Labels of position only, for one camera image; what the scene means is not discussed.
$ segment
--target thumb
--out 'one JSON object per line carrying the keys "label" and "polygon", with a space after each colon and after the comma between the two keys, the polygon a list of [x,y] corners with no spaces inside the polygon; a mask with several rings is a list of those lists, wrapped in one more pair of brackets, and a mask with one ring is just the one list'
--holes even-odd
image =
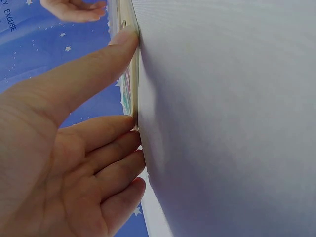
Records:
{"label": "thumb", "polygon": [[87,99],[117,80],[129,65],[139,40],[129,27],[97,52],[16,84],[14,94],[57,127]]}

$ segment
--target white surface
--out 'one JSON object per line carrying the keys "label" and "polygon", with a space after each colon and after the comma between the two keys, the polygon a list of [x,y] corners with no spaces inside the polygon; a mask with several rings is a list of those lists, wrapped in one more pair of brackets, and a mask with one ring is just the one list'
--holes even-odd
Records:
{"label": "white surface", "polygon": [[149,237],[172,237],[171,230],[163,210],[152,189],[147,170],[140,175],[146,181],[146,190],[142,199],[143,214]]}
{"label": "white surface", "polygon": [[139,126],[173,234],[316,236],[316,1],[133,3]]}

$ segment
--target blue surface with white stars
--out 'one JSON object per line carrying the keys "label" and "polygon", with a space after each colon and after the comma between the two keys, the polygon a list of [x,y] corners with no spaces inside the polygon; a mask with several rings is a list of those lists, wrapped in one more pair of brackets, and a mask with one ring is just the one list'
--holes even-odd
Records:
{"label": "blue surface with white stars", "polygon": [[[107,15],[97,22],[66,23],[45,10],[40,0],[0,0],[0,92],[105,47],[108,30]],[[71,113],[62,126],[122,113],[119,87],[112,84]],[[147,237],[142,213],[139,205],[115,236]]]}

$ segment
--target finger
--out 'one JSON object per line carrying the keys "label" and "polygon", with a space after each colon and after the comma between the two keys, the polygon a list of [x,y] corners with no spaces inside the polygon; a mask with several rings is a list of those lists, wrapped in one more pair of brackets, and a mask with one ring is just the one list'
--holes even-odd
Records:
{"label": "finger", "polygon": [[90,7],[90,9],[98,9],[98,8],[104,8],[106,6],[106,2],[105,1],[98,1],[94,4],[92,4],[92,6]]}
{"label": "finger", "polygon": [[139,132],[129,132],[114,142],[91,152],[87,157],[87,165],[92,167],[93,174],[95,174],[110,164],[133,153],[140,144]]}
{"label": "finger", "polygon": [[114,141],[133,127],[134,120],[130,116],[101,116],[60,129],[60,132],[79,136],[88,153]]}
{"label": "finger", "polygon": [[110,46],[24,80],[6,92],[59,127],[71,111],[122,75],[137,45],[136,33],[127,27]]}
{"label": "finger", "polygon": [[108,236],[113,236],[129,219],[139,205],[145,187],[145,181],[136,178],[124,191],[101,204],[102,216],[108,227]]}
{"label": "finger", "polygon": [[75,5],[81,10],[93,10],[93,9],[104,8],[106,6],[105,1],[98,1],[96,3],[85,3],[82,0],[71,0],[70,3]]}
{"label": "finger", "polygon": [[63,21],[72,22],[88,22],[88,21],[98,21],[100,20],[99,12],[95,10],[78,10],[78,9],[68,9],[63,12],[56,12],[55,15]]}
{"label": "finger", "polygon": [[144,168],[143,151],[136,151],[97,173],[102,200],[123,191]]}

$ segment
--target skin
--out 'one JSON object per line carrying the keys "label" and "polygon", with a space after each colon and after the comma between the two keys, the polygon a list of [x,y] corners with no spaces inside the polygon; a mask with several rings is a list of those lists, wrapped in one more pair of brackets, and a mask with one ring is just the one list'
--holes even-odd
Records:
{"label": "skin", "polygon": [[0,236],[111,237],[128,220],[145,190],[133,119],[59,127],[118,79],[137,45],[126,29],[108,47],[0,95]]}
{"label": "skin", "polygon": [[105,1],[91,4],[82,0],[40,0],[40,3],[63,21],[97,21],[105,15]]}

